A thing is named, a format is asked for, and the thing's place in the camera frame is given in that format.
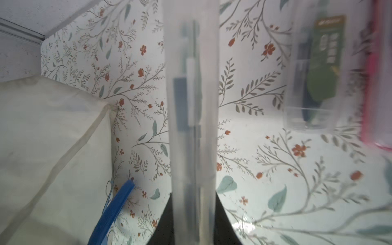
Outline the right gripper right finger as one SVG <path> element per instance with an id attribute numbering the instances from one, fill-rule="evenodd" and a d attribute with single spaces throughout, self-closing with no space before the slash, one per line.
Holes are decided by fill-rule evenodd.
<path id="1" fill-rule="evenodd" d="M 233 227 L 226 215 L 225 209 L 216 194 L 215 204 L 215 225 L 214 225 L 215 245 L 241 245 L 242 242 L 236 235 Z"/>

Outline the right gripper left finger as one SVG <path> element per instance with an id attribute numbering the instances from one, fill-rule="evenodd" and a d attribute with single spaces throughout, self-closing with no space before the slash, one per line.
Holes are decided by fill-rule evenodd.
<path id="1" fill-rule="evenodd" d="M 173 245 L 174 244 L 174 217 L 172 195 L 169 196 L 161 219 L 147 245 Z"/>

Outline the white canvas bag blue handles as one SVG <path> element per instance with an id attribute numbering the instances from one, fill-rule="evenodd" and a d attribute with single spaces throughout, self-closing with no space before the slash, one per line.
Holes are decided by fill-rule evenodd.
<path id="1" fill-rule="evenodd" d="M 1 244 L 106 245 L 118 107 L 42 76 L 1 83 Z"/>

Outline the pink clear stationery case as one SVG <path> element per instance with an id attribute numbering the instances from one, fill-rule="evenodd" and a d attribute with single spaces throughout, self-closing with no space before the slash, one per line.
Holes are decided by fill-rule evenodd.
<path id="1" fill-rule="evenodd" d="M 371 54 L 366 61 L 360 139 L 363 143 L 392 150 L 392 2 L 372 1 Z"/>

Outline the clear pen case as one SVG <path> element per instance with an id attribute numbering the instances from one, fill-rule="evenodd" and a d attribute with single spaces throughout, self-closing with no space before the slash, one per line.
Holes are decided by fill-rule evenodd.
<path id="1" fill-rule="evenodd" d="M 211 245 L 219 1 L 164 1 L 163 22 L 175 244 Z"/>

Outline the clear green compass set case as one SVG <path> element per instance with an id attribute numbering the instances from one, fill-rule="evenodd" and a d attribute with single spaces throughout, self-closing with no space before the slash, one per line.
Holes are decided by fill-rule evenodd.
<path id="1" fill-rule="evenodd" d="M 343 110 L 353 61 L 356 1 L 299 1 L 284 96 L 284 124 L 305 133 L 330 132 Z"/>

